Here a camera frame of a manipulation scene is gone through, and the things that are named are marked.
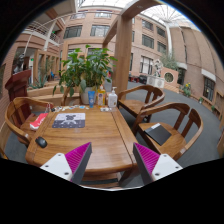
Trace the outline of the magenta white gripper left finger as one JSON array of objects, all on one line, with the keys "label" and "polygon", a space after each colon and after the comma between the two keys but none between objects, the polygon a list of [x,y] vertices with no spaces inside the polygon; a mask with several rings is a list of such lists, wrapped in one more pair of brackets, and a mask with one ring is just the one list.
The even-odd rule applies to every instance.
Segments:
[{"label": "magenta white gripper left finger", "polygon": [[91,153],[92,144],[88,142],[66,154],[55,154],[41,169],[79,185]]}]

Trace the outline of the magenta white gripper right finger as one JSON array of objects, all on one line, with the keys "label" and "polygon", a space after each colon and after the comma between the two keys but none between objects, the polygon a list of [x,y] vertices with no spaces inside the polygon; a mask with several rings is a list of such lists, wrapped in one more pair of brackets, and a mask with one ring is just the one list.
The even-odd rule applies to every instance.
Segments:
[{"label": "magenta white gripper right finger", "polygon": [[158,154],[139,143],[133,144],[133,154],[145,185],[182,169],[168,154]]}]

